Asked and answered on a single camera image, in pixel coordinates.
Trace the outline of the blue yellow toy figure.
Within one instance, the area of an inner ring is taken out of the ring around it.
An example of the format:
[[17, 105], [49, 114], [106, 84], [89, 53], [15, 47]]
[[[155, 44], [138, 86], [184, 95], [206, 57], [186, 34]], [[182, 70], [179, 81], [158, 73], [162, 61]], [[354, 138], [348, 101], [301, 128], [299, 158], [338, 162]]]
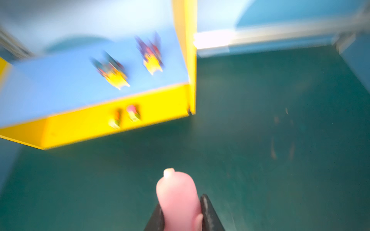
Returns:
[[130, 87], [124, 66], [107, 52], [104, 52], [104, 56], [106, 59], [105, 63], [102, 63], [95, 58], [90, 58], [90, 62], [98, 73], [103, 76], [109, 84], [119, 90], [121, 90], [122, 87]]

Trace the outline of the yellow toy shelf unit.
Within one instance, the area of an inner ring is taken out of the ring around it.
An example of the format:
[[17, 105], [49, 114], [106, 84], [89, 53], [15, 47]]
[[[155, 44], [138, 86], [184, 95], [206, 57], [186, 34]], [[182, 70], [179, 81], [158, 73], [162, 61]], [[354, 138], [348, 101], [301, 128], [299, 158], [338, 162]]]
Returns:
[[[1, 1], [1, 138], [47, 150], [194, 115], [197, 1]], [[135, 36], [161, 38], [163, 72], [143, 65]], [[124, 66], [113, 87], [90, 58]], [[132, 122], [127, 106], [141, 121]], [[120, 129], [109, 125], [122, 109]]]

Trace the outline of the purple yellow star toy figure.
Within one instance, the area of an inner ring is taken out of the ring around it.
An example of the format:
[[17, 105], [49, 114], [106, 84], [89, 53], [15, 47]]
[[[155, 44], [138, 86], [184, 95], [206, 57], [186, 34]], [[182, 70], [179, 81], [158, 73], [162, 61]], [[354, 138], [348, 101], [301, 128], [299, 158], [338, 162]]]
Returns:
[[137, 48], [142, 56], [143, 65], [153, 76], [156, 71], [163, 72], [163, 62], [161, 58], [161, 38], [157, 32], [154, 33], [154, 41], [146, 44], [139, 36], [135, 36]]

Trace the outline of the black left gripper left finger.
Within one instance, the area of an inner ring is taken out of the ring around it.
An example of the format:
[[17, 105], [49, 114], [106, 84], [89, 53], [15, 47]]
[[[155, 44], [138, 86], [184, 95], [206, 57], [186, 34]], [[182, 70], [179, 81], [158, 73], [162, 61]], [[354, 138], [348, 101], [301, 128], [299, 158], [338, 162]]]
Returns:
[[155, 207], [149, 221], [144, 228], [144, 231], [164, 231], [165, 222], [164, 215], [160, 204]]

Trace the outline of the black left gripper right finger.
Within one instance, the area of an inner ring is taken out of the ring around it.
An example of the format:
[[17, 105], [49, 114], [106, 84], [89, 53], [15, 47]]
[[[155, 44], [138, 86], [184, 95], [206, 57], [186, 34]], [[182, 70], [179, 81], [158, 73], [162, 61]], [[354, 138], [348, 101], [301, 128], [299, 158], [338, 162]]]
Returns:
[[208, 195], [203, 194], [200, 197], [200, 206], [203, 214], [202, 230], [225, 231]]

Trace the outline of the rear aluminium frame bar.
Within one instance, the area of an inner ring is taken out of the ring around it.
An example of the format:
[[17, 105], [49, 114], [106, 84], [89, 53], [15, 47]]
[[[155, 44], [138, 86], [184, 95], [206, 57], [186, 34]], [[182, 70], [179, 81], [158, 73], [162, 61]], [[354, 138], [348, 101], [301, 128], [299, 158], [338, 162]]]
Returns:
[[201, 32], [194, 35], [194, 45], [197, 50], [208, 50], [276, 40], [366, 31], [369, 29], [369, 16], [332, 18]]

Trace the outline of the pink toy pig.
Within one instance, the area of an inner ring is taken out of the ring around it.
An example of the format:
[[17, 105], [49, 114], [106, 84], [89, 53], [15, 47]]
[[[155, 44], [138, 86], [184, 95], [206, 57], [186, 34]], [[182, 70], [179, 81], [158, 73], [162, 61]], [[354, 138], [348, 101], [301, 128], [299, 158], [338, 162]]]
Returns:
[[196, 185], [184, 172], [167, 168], [158, 181], [156, 193], [166, 231], [201, 231], [203, 214]]

